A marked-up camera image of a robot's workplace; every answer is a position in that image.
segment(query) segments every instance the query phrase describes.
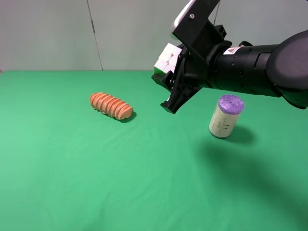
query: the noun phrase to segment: white wall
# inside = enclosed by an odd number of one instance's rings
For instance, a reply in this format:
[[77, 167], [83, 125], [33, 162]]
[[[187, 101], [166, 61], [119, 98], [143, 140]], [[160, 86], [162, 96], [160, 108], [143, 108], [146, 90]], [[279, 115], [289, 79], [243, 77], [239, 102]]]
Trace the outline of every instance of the white wall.
[[0, 0], [1, 70], [101, 70], [86, 0]]
[[237, 46], [279, 44], [308, 30], [307, 0], [221, 0], [217, 23]]
[[[1, 70], [101, 70], [87, 0], [0, 1]], [[187, 1], [89, 0], [104, 70], [152, 70]], [[216, 24], [235, 46], [277, 44], [308, 29], [307, 12], [306, 0], [221, 0]]]
[[89, 0], [104, 70], [153, 70], [187, 2]]

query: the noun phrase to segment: warning sticker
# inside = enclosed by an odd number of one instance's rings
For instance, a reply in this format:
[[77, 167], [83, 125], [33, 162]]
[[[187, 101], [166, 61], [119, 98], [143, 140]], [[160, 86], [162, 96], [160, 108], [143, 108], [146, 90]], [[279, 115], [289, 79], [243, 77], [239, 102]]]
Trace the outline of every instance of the warning sticker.
[[235, 54], [241, 47], [230, 47], [224, 52], [224, 55], [226, 54]]

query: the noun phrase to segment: purple lid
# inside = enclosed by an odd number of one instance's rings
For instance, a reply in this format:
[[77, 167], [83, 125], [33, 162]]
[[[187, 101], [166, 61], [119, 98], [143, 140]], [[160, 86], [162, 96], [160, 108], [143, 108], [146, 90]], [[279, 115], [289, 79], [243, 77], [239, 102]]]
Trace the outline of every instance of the purple lid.
[[218, 100], [218, 106], [223, 113], [238, 115], [244, 109], [244, 102], [235, 95], [223, 95]]

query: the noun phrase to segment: label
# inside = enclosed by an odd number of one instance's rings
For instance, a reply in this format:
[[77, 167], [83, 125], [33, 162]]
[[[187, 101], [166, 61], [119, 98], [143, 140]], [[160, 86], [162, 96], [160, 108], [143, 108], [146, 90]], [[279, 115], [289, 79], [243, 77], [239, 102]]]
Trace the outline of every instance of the label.
[[241, 47], [230, 47], [224, 52], [224, 55], [226, 54], [235, 54]]
[[223, 113], [218, 105], [216, 105], [216, 109], [209, 125], [210, 132], [219, 138], [230, 136], [239, 116], [240, 115], [229, 115]]

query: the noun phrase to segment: green tabletop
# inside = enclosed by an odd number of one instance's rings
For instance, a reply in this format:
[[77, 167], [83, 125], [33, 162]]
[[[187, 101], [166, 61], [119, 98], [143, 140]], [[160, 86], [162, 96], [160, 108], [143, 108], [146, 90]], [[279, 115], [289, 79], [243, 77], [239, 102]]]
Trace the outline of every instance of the green tabletop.
[[[93, 110], [106, 92], [133, 106]], [[231, 137], [208, 132], [203, 89], [176, 115], [151, 72], [0, 76], [1, 231], [307, 231], [308, 110], [236, 94]]]

